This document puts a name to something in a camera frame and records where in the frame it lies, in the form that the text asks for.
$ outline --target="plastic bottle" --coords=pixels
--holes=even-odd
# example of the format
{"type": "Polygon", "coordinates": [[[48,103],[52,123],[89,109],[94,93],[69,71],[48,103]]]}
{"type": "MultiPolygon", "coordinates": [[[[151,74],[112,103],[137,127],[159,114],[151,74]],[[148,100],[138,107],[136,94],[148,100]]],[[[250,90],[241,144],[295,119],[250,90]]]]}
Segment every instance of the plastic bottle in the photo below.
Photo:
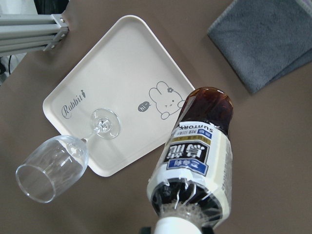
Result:
{"type": "Polygon", "coordinates": [[[147,186],[159,216],[155,234],[201,234],[229,216],[232,115],[219,89],[202,87],[187,97],[147,186]]]}

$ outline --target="blue label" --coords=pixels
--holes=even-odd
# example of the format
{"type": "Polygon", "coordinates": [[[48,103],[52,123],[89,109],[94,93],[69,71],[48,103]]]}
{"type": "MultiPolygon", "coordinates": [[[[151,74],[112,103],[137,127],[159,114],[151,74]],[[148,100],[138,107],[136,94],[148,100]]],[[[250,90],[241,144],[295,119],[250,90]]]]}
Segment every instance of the blue label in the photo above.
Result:
{"type": "Polygon", "coordinates": [[[207,132],[207,131],[204,130],[204,129],[199,129],[197,133],[198,133],[198,134],[202,134],[202,135],[204,135],[204,136],[206,136],[206,137],[208,137],[208,138],[210,138],[210,139],[211,139],[211,136],[212,136],[211,133],[207,132]]]}
{"type": "Polygon", "coordinates": [[[206,175],[208,165],[197,159],[175,158],[168,161],[167,169],[188,168],[192,171],[206,175]]]}

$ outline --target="black cable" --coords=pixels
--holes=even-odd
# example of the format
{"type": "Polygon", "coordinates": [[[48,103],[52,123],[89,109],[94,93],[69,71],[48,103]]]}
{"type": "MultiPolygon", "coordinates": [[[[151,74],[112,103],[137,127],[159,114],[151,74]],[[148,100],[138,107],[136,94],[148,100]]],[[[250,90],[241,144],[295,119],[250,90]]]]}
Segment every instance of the black cable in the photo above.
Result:
{"type": "Polygon", "coordinates": [[[9,58],[9,75],[11,74],[11,68],[10,68],[10,65],[11,65],[11,57],[12,57],[12,55],[10,55],[10,58],[9,58]]]}
{"type": "Polygon", "coordinates": [[[0,57],[0,75],[6,72],[5,66],[1,62],[1,58],[2,57],[0,57]]]}

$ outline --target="wine glass base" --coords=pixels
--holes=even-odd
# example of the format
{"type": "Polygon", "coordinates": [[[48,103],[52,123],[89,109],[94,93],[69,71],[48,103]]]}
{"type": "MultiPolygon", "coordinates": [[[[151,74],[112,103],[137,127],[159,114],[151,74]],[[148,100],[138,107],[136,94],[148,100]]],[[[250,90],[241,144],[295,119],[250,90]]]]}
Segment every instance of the wine glass base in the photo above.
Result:
{"type": "Polygon", "coordinates": [[[106,108],[97,109],[92,113],[91,127],[98,136],[104,139],[117,137],[121,129],[118,116],[106,108]]]}

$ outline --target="brown table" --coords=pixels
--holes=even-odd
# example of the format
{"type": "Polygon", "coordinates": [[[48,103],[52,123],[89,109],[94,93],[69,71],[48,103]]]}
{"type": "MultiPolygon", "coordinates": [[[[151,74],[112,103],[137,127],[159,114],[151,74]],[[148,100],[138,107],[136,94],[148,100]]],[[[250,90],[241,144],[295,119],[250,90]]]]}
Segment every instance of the brown table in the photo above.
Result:
{"type": "Polygon", "coordinates": [[[111,177],[89,168],[50,204],[28,199],[16,167],[58,135],[42,102],[122,16],[147,22],[194,87],[215,86],[234,103],[233,209],[216,234],[310,233],[312,230],[312,63],[247,92],[206,36],[230,0],[71,0],[68,36],[52,51],[28,53],[0,87],[0,233],[137,234],[157,216],[146,185],[159,147],[111,177]]]}

